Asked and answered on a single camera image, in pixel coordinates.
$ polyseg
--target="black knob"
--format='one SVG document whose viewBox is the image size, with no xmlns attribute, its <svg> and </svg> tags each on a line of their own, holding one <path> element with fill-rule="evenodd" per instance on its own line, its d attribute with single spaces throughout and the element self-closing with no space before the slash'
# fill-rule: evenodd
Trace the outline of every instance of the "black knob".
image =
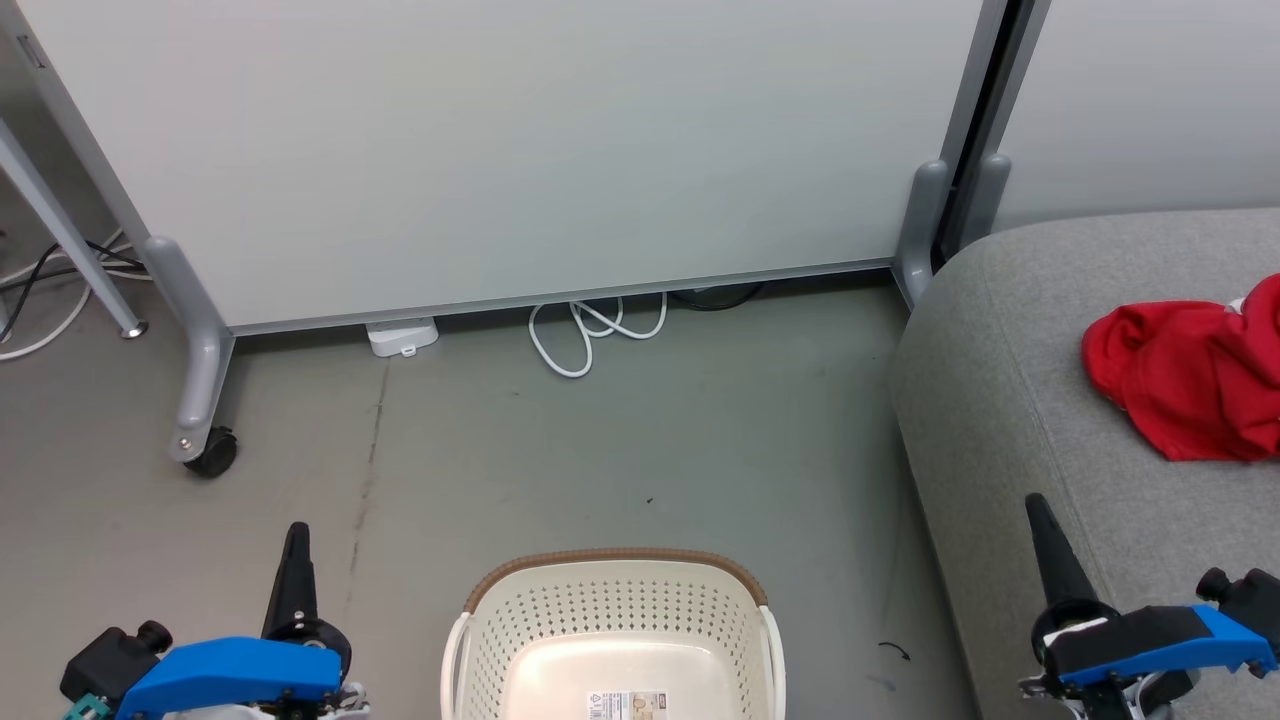
<svg viewBox="0 0 1280 720">
<path fill-rule="evenodd" d="M 156 655 L 173 647 L 173 635 L 164 625 L 155 620 L 147 620 L 138 628 L 138 642 Z"/>
<path fill-rule="evenodd" d="M 1210 568 L 1196 585 L 1196 597 L 1208 602 L 1222 602 L 1231 592 L 1231 579 L 1221 568 Z"/>
</svg>

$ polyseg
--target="blue plastic part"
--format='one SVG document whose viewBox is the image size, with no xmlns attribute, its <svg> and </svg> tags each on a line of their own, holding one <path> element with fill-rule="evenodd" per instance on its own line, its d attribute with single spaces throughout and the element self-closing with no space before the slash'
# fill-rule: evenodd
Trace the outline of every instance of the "blue plastic part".
<svg viewBox="0 0 1280 720">
<path fill-rule="evenodd" d="M 1208 605 L 1197 605 L 1192 610 L 1199 615 L 1201 621 L 1213 637 L 1196 638 L 1142 652 L 1111 665 L 1068 673 L 1060 679 L 1064 684 L 1075 683 L 1084 687 L 1106 680 L 1111 671 L 1121 678 L 1196 667 L 1226 667 L 1235 673 L 1240 665 L 1249 661 L 1257 661 L 1267 671 L 1280 669 L 1266 638 Z"/>
<path fill-rule="evenodd" d="M 342 685 L 342 659 L 320 647 L 220 638 L 174 648 L 124 696 L 116 717 L 160 720 L 214 705 L 269 702 L 285 689 L 319 701 Z"/>
<path fill-rule="evenodd" d="M 63 715 L 63 720 L 84 720 L 84 715 L 87 715 L 90 710 L 97 712 L 96 717 L 106 717 L 111 714 L 111 708 L 108 707 L 105 702 L 87 694 L 70 708 L 70 712 Z"/>
</svg>

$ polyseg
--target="gray sofa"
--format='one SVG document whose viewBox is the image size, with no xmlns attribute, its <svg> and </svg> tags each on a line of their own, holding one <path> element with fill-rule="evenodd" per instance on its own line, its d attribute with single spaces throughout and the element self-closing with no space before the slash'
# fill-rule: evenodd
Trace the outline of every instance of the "gray sofa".
<svg viewBox="0 0 1280 720">
<path fill-rule="evenodd" d="M 1229 302 L 1280 272 L 1280 210 L 1062 220 L 959 254 L 895 361 L 899 423 L 986 720 L 1018 697 L 1043 610 L 1023 497 L 1043 493 L 1105 602 L 1197 602 L 1208 568 L 1280 573 L 1280 464 L 1169 462 L 1097 395 L 1084 329 L 1117 305 Z M 1179 717 L 1280 717 L 1280 678 L 1208 670 Z"/>
</svg>

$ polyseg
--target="red shirt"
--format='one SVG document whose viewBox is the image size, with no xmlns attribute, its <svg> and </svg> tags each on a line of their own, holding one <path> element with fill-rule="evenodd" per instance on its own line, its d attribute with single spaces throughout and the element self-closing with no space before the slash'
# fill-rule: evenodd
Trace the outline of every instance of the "red shirt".
<svg viewBox="0 0 1280 720">
<path fill-rule="evenodd" d="M 1280 454 L 1280 274 L 1242 313 L 1216 302 L 1125 305 L 1084 333 L 1093 387 L 1170 460 Z"/>
</svg>

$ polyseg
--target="whiteboard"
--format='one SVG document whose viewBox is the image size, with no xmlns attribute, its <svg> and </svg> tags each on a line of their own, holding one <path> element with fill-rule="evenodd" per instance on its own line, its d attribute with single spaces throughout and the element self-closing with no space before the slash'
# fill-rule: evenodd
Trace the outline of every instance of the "whiteboard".
<svg viewBox="0 0 1280 720">
<path fill-rule="evenodd" d="M 22 0 L 228 325 L 888 258 L 980 0 Z"/>
<path fill-rule="evenodd" d="M 1048 6 L 1000 152 L 995 229 L 1280 204 L 1280 4 Z"/>
</svg>

